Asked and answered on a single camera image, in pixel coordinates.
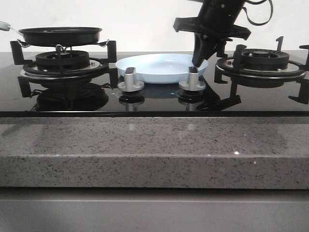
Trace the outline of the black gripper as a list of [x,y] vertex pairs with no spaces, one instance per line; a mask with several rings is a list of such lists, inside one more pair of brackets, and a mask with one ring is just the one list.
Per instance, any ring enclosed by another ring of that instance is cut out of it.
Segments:
[[194,33],[192,63],[195,67],[200,67],[215,53],[224,57],[226,41],[217,39],[249,38],[249,29],[235,25],[244,3],[243,0],[205,0],[197,17],[175,19],[173,28],[176,32]]

